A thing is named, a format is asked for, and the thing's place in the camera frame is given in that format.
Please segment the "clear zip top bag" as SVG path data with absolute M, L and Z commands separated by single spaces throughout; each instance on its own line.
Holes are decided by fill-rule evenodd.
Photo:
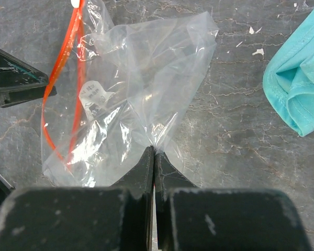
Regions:
M 109 186 L 173 136 L 207 75 L 211 14 L 115 25 L 103 1 L 74 9 L 42 104 L 42 171 L 56 186 Z

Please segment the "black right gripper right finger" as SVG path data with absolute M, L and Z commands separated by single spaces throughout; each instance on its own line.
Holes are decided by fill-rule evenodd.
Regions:
M 311 250 L 297 209 L 275 189 L 199 188 L 165 153 L 154 159 L 161 250 Z

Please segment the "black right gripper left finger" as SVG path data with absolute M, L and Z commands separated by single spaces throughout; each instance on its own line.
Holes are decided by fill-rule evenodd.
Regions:
M 0 250 L 151 250 L 154 149 L 109 187 L 32 187 L 0 208 Z

